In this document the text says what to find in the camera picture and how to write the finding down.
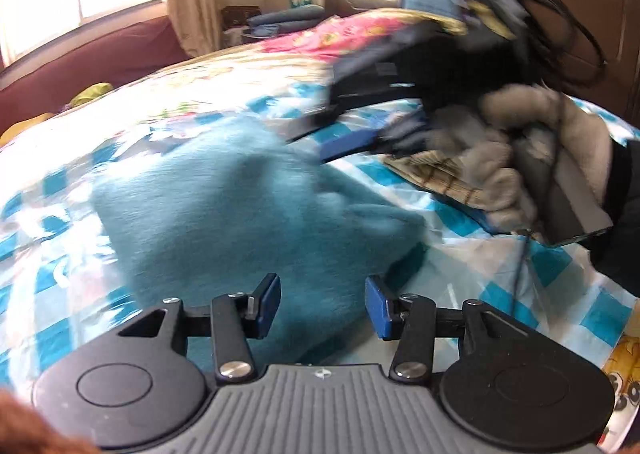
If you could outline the grey gloved right hand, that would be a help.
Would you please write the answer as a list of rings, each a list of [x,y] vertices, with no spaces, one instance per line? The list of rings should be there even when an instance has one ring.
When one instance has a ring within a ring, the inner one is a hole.
[[[536,227],[547,243],[606,229],[613,142],[605,122],[543,86],[508,85],[483,96],[477,112],[437,111],[425,151],[458,158],[462,179],[483,189],[480,210],[498,234]]]

